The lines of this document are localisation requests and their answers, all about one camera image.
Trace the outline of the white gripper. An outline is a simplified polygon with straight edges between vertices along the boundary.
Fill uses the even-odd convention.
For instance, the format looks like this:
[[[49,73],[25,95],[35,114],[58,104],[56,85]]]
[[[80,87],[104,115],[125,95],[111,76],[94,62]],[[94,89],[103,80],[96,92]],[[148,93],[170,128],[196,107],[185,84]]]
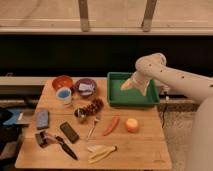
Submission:
[[[127,79],[122,85],[121,90],[129,90],[133,87],[138,88],[143,96],[147,95],[148,85],[151,78],[136,71],[132,75],[132,80]]]

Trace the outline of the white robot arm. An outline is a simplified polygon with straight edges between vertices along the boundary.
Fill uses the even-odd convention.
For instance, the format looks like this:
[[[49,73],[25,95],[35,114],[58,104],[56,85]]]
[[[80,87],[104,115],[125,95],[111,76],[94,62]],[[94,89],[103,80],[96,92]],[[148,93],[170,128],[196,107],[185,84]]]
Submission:
[[[168,85],[199,104],[187,154],[185,171],[213,171],[213,77],[166,66],[162,53],[140,57],[136,71],[121,86],[139,89],[145,95],[151,79]]]

